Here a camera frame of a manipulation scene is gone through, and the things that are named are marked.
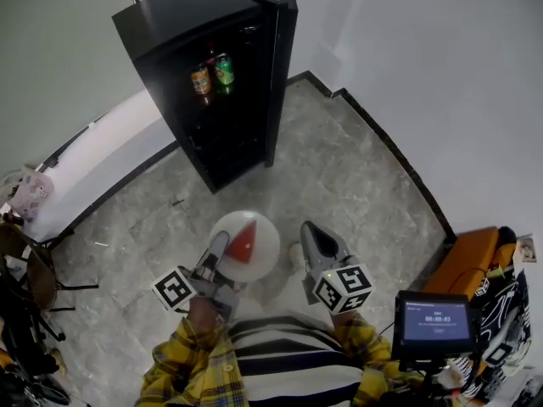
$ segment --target cabinet door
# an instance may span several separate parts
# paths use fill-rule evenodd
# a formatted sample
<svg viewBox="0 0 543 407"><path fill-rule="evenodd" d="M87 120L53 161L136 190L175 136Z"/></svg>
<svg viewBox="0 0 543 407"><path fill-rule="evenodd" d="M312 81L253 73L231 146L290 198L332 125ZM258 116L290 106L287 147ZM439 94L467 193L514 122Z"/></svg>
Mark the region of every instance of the cabinet door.
<svg viewBox="0 0 543 407"><path fill-rule="evenodd" d="M275 48L271 67L270 106L268 109L266 132L266 167L273 165L279 122L283 109L285 89L287 87L288 67L294 43L294 31L298 18L296 0L278 0Z"/></svg>

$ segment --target screen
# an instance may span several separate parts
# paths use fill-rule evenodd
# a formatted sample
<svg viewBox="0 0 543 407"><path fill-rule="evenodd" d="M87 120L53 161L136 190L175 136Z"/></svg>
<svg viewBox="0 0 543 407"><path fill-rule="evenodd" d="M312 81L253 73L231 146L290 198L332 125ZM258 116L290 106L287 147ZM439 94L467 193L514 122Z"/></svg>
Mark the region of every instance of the screen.
<svg viewBox="0 0 543 407"><path fill-rule="evenodd" d="M406 341L451 341L469 338L464 304L406 302Z"/></svg>

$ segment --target green can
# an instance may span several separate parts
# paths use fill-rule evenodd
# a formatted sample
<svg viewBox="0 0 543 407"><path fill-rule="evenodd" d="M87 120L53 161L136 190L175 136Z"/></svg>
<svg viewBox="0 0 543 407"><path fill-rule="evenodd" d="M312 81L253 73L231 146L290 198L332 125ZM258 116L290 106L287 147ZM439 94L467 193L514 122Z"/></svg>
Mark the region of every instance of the green can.
<svg viewBox="0 0 543 407"><path fill-rule="evenodd" d="M234 69L232 67L232 59L228 54L219 54L215 62L215 73L217 80L222 85L229 85L234 82Z"/></svg>

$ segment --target black cabinet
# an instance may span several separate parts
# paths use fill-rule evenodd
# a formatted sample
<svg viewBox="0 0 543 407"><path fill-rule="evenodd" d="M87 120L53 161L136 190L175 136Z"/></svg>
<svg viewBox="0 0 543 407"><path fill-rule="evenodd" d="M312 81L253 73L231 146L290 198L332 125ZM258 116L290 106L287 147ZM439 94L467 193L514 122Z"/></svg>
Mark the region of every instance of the black cabinet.
<svg viewBox="0 0 543 407"><path fill-rule="evenodd" d="M143 83L212 192L260 162L273 165L297 15L296 0L142 0L113 17ZM213 63L221 53L232 63L228 85ZM201 65L210 77L206 94L191 78Z"/></svg>

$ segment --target black baseboard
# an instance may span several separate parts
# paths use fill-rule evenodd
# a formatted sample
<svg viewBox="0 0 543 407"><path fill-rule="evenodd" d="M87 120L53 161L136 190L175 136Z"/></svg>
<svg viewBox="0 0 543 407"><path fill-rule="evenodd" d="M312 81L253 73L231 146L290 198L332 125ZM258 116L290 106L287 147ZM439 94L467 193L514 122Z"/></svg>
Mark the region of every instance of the black baseboard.
<svg viewBox="0 0 543 407"><path fill-rule="evenodd" d="M106 200L108 200L114 194L116 194L122 187L124 187L126 184L128 184L130 181L132 181L137 176L141 175L145 170L147 170L149 167L151 167L157 161L163 159L166 155L168 155L169 153L175 151L177 148L179 148L179 142L175 141L173 143L170 143L167 147L162 148L155 155L153 155L153 156L149 157L148 159L146 159L136 169L134 169L132 172L130 172L124 178L121 178L120 181L118 181L114 186L112 186L107 192L105 192L102 196L100 196L93 203L91 203L87 207L87 209L85 209L81 214L79 214L77 216L77 218L74 221L71 222L71 224L63 231L62 234L65 234L67 231L74 230L87 217L89 217L94 211L96 211L98 208L100 208L100 206Z"/></svg>
<svg viewBox="0 0 543 407"><path fill-rule="evenodd" d="M372 116L370 116L370 114L358 103L358 101L353 98L347 89L342 87L336 92L332 92L310 71L305 71L289 78L288 84L290 85L300 80L308 80L308 82L310 82L326 98L342 97L353 108L353 110L369 125L373 132L377 134L389 151L396 157L401 167L403 167L403 169L407 172L407 175L410 176L411 180L415 186L417 186L418 191L423 195L424 200L434 212L434 215L445 231L447 241L454 242L456 240L456 234L452 230L449 221L446 219L443 210L439 207L438 202L428 190L420 175L415 171L415 169L413 169L411 163L409 163L406 156L400 151L387 132L375 121L374 118L372 118Z"/></svg>

